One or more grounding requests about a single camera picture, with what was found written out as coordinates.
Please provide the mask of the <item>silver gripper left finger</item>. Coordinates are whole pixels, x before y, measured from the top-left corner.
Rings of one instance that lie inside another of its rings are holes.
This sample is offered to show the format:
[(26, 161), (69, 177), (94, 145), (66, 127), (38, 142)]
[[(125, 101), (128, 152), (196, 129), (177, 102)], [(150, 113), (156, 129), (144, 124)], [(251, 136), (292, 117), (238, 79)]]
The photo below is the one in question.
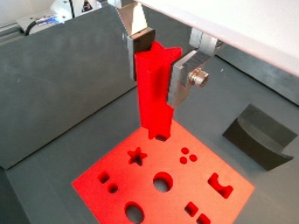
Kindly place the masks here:
[(146, 25), (142, 5), (138, 2), (120, 2), (116, 12), (125, 28), (129, 77), (136, 81), (134, 54), (150, 49), (154, 30)]

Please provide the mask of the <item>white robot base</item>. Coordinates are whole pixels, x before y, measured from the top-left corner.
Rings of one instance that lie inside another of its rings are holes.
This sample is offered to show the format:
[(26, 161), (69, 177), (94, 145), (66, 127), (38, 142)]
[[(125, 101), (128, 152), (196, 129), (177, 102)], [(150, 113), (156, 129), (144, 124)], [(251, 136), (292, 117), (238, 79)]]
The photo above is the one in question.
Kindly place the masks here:
[(61, 24), (108, 4), (108, 0), (0, 0), (0, 41), (29, 29)]

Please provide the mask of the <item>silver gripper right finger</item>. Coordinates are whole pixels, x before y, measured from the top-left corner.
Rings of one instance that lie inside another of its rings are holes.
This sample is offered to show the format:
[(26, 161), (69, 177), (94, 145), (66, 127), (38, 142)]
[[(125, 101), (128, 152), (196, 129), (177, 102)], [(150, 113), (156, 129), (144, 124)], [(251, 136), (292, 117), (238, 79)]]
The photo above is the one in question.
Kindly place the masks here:
[(166, 96), (172, 108), (188, 97), (192, 86), (201, 88), (206, 84), (209, 74), (202, 70), (204, 65), (224, 46), (220, 40), (194, 28), (190, 29), (189, 45), (193, 49), (172, 63)]

